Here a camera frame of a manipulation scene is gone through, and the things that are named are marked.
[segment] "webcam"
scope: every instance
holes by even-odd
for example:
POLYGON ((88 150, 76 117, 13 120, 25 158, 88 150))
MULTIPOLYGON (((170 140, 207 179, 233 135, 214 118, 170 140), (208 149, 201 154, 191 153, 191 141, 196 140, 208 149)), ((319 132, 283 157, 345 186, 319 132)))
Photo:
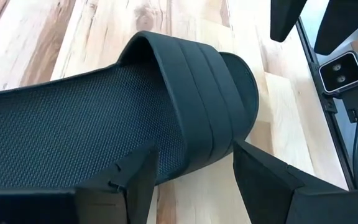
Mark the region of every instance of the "webcam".
POLYGON ((342 98, 341 93, 358 88, 358 53, 348 51, 319 68, 324 93, 342 98))

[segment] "textured footbed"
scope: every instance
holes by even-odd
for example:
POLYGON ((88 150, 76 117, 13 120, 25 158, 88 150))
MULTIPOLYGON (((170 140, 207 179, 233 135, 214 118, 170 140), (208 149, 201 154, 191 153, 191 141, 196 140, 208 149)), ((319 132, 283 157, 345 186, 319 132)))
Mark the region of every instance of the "textured footbed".
MULTIPOLYGON (((253 80, 249 69, 237 72, 253 80)), ((247 91, 243 102, 257 108, 257 90, 247 91)), ((172 178, 185 144, 156 64, 0 93, 0 188, 71 187, 149 140, 160 150, 157 182, 172 178)))

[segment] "camera lens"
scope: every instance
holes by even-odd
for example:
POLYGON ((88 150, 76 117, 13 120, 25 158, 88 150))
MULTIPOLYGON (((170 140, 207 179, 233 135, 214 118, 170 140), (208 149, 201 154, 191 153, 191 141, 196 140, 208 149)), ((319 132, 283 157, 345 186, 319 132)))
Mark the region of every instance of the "camera lens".
POLYGON ((334 70, 335 72, 339 71, 341 68, 342 68, 342 65, 341 65, 341 64, 336 64, 336 65, 333 66, 333 70, 334 70))
POLYGON ((336 78, 336 81, 339 82, 339 83, 342 83, 346 80, 346 77, 344 75, 341 75, 341 76, 338 76, 336 78))

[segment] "wooden surface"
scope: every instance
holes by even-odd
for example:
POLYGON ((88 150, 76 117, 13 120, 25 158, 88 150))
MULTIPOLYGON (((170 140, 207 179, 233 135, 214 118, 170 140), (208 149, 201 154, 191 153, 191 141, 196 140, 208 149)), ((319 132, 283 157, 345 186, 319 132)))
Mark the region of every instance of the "wooden surface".
MULTIPOLYGON (((270 0, 0 0, 0 90, 110 65, 138 30, 210 44, 257 79, 247 140, 346 189, 296 29, 270 40, 269 11, 270 0)), ((148 223, 250 223, 232 155, 156 187, 148 223)))

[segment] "slide sandal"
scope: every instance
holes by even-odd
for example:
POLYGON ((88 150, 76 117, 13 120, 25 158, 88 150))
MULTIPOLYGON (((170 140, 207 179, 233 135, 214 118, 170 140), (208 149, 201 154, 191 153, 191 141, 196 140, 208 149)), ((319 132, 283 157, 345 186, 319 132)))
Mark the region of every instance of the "slide sandal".
POLYGON ((0 91, 0 189, 78 185, 150 141, 160 184, 232 152, 257 108, 238 56, 138 32, 114 65, 0 91))

